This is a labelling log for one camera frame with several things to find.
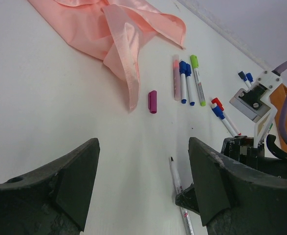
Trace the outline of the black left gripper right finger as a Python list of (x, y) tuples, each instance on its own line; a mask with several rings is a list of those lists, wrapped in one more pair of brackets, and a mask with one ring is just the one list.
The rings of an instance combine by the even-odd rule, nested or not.
[(197, 213), (210, 235), (287, 235), (287, 179), (268, 175), (189, 139), (193, 183), (176, 205)]

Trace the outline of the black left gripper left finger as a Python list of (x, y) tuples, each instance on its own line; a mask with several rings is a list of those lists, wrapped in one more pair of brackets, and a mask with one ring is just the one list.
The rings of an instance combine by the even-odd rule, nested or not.
[(84, 231), (100, 145), (70, 153), (0, 184), (0, 235), (78, 235)]

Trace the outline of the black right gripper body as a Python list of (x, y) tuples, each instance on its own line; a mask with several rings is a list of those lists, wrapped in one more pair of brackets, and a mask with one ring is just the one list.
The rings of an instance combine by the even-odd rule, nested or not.
[(221, 153), (260, 172), (287, 179), (287, 152), (279, 148), (275, 140), (276, 136), (269, 134), (266, 143), (255, 148), (253, 137), (225, 138)]

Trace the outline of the magenta pen cap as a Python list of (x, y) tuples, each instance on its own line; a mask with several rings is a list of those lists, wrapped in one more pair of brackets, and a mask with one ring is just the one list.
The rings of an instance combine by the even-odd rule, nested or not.
[(157, 91), (153, 90), (148, 93), (148, 109), (151, 114), (157, 113)]

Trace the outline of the pink translucent highlighter pen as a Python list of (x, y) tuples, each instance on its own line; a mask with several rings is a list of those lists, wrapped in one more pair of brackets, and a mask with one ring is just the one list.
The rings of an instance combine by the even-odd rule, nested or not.
[(174, 82), (174, 99), (180, 101), (180, 73), (179, 73), (179, 55), (174, 54), (173, 62), (173, 82)]

